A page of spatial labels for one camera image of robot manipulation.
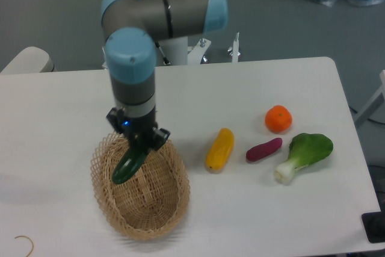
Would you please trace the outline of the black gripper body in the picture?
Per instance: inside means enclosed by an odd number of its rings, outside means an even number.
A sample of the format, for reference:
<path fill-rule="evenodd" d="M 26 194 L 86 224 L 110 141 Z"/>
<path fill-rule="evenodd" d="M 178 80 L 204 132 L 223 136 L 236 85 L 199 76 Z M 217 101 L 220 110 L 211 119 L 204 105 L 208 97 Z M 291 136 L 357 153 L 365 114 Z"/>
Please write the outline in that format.
<path fill-rule="evenodd" d="M 170 131 L 158 127 L 155 117 L 155 108 L 141 117 L 128 117 L 122 108 L 112 108 L 106 115 L 115 132 L 123 135 L 130 147 L 143 151 L 159 150 L 170 136 Z"/>

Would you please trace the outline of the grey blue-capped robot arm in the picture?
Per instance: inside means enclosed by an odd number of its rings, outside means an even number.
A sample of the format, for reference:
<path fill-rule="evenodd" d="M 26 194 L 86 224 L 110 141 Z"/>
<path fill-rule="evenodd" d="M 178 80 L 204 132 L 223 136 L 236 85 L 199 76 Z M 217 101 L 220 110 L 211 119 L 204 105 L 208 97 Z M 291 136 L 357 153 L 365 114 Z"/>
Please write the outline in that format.
<path fill-rule="evenodd" d="M 223 29 L 227 0 L 102 0 L 100 14 L 115 99 L 107 118 L 131 147 L 158 150 L 170 134 L 155 120 L 156 42 Z"/>

